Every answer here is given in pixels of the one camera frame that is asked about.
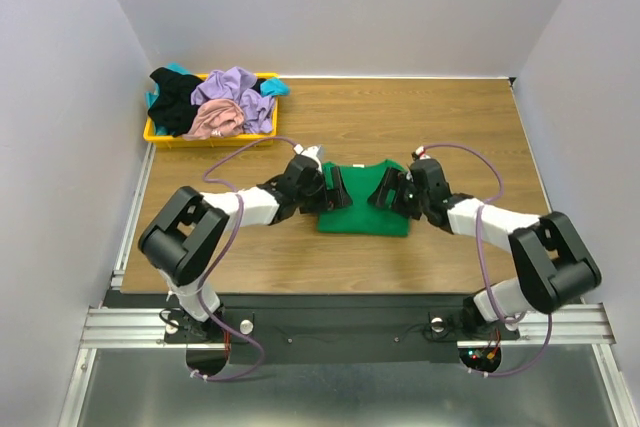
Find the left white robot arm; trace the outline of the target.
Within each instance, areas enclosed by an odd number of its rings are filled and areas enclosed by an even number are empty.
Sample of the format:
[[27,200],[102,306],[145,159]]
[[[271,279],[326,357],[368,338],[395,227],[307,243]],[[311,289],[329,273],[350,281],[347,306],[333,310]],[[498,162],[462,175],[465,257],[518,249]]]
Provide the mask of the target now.
[[204,337],[219,328],[245,342],[249,333],[225,324],[218,294],[208,277],[230,250],[239,230],[271,226],[295,213],[321,214],[353,205],[337,167],[323,173],[320,161],[296,154],[284,172],[249,189],[202,193],[179,188],[138,240],[138,250],[164,278],[188,320]]

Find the green t-shirt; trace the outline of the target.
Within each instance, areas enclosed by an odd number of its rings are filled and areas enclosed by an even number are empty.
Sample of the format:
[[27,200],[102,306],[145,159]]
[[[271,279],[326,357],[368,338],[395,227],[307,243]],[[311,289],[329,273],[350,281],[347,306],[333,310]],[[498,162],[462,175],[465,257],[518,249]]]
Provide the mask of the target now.
[[347,194],[352,199],[348,207],[322,212],[318,215],[316,229],[324,234],[358,234],[385,237],[407,237],[409,220],[391,210],[379,209],[367,200],[380,184],[388,168],[405,169],[398,163],[386,159],[373,165],[323,164],[323,172],[329,188],[332,188],[331,170],[337,168],[341,174]]

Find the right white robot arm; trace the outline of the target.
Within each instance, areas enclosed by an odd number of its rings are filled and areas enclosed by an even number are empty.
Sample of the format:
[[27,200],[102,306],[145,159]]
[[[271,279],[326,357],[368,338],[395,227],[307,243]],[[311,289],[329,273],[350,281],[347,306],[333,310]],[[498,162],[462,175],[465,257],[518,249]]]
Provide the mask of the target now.
[[470,236],[476,247],[491,244],[509,253],[516,275],[463,302],[461,322],[477,332],[520,314],[552,314],[594,290],[602,274],[569,217],[553,211],[538,216],[490,205],[451,191],[440,163],[424,156],[408,171],[385,171],[368,203],[405,218],[426,219],[452,235]]

